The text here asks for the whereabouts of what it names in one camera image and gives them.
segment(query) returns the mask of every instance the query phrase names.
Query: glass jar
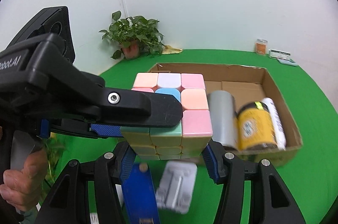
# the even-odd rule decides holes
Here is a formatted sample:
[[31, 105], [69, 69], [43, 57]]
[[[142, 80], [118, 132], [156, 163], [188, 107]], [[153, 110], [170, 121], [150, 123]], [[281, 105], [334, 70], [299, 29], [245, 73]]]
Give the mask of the glass jar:
[[268, 41], [263, 40], [263, 39], [257, 39], [256, 53], [260, 55], [265, 55], [267, 46], [268, 46]]

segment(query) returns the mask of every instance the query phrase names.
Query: green table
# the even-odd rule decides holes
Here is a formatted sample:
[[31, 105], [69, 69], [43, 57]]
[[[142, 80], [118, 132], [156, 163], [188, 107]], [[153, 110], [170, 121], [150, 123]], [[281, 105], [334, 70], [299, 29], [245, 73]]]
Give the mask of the green table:
[[[251, 52], [223, 50], [185, 50], [181, 54], [147, 56], [122, 61], [102, 74], [106, 85], [131, 88], [139, 72], [155, 63], [187, 62], [240, 64], [267, 68], [281, 90], [302, 134], [304, 147], [296, 157], [278, 172], [297, 201], [307, 224], [317, 224], [327, 213], [338, 194], [338, 114], [317, 84], [300, 67], [281, 65], [274, 59]], [[62, 136], [67, 143], [59, 171], [73, 158], [80, 162], [95, 160], [112, 151], [116, 140], [92, 140]], [[155, 187], [158, 187], [166, 162], [149, 163]], [[195, 189], [186, 215], [160, 210], [162, 224], [208, 224], [219, 203], [222, 186], [214, 185], [205, 167], [198, 167]], [[91, 211], [95, 210], [90, 191]], [[250, 183], [245, 183], [242, 223], [247, 223], [250, 203]]]

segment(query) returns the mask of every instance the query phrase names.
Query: yellow can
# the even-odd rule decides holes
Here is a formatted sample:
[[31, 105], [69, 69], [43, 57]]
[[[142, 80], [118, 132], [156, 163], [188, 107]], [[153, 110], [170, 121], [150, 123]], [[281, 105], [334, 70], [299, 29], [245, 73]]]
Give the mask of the yellow can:
[[276, 148], [273, 122], [267, 105], [261, 102], [246, 104], [238, 112], [240, 150]]

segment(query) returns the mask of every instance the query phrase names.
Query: rubik's cube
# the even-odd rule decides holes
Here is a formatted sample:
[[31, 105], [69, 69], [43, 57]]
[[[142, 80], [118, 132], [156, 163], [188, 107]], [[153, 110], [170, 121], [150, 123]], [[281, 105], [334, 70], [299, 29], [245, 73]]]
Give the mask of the rubik's cube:
[[173, 95], [183, 108], [182, 121], [173, 128], [121, 127], [121, 134], [142, 160], [201, 154], [213, 134], [201, 74], [139, 73], [132, 90]]

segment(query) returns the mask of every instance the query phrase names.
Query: finger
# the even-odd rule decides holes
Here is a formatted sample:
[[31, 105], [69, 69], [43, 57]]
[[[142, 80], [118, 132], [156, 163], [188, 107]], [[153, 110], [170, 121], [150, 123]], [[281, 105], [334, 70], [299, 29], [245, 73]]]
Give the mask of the finger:
[[36, 198], [39, 198], [41, 193], [41, 187], [36, 189], [31, 194], [26, 195], [18, 192], [17, 190], [12, 190], [5, 185], [0, 185], [0, 193], [4, 200], [19, 206], [26, 206], [27, 204], [30, 204], [31, 202], [36, 200]]
[[5, 170], [3, 182], [11, 190], [17, 190], [23, 194], [30, 194], [40, 187], [42, 179], [30, 179], [26, 174], [17, 170]]
[[22, 172], [29, 178], [43, 180], [47, 174], [48, 159], [44, 149], [30, 154], [25, 163]]
[[36, 198], [32, 202], [30, 202], [29, 204], [22, 206], [22, 205], [18, 205], [18, 204], [7, 201], [8, 204], [14, 206], [15, 208], [17, 208], [18, 210], [23, 211], [23, 212], [27, 212], [27, 211], [31, 210], [33, 207], [35, 207], [38, 204], [38, 202], [39, 202], [39, 198]]

